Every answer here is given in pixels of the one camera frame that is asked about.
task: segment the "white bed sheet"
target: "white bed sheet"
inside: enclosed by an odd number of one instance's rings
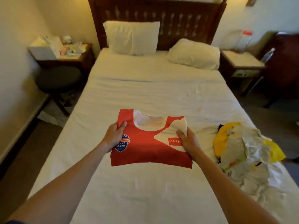
[[[91,151],[116,122],[121,108],[151,116],[185,116],[204,152],[216,162],[217,126],[239,121],[254,127],[218,71],[171,64],[166,52],[126,56],[103,49],[88,83],[45,162],[29,196]],[[281,223],[299,219],[299,189],[290,189]],[[104,156],[71,223],[227,223],[201,169],[158,163],[111,167]]]

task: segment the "black stool cushion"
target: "black stool cushion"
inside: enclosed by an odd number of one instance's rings
[[[65,93],[82,83],[82,75],[76,67],[57,66],[41,70],[35,82],[45,93]]]

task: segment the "hand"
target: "hand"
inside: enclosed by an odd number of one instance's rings
[[[117,122],[109,126],[106,135],[100,143],[100,145],[107,146],[107,153],[110,152],[111,149],[121,141],[123,138],[123,131],[126,126],[127,122],[123,122],[118,129]]]
[[[187,127],[187,136],[180,130],[176,131],[177,136],[182,140],[183,147],[185,151],[191,156],[192,160],[195,159],[200,155],[203,151],[200,148],[198,139],[195,133]]]

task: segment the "pillowcase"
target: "pillowcase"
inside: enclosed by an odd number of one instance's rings
[[[112,52],[128,55],[156,53],[160,22],[106,21],[103,26]]]
[[[220,50],[205,43],[182,38],[169,50],[167,59],[174,64],[218,70]]]

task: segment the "wooden nightstand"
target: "wooden nightstand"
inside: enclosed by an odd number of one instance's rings
[[[221,51],[219,71],[227,84],[232,78],[258,79],[265,67],[263,62],[248,52],[238,54],[229,50]]]
[[[86,52],[79,59],[60,59],[60,60],[45,60],[37,61],[41,68],[49,68],[59,65],[73,66],[80,69],[84,78],[88,79],[89,73],[95,64],[95,56],[92,52],[92,44],[87,44]]]

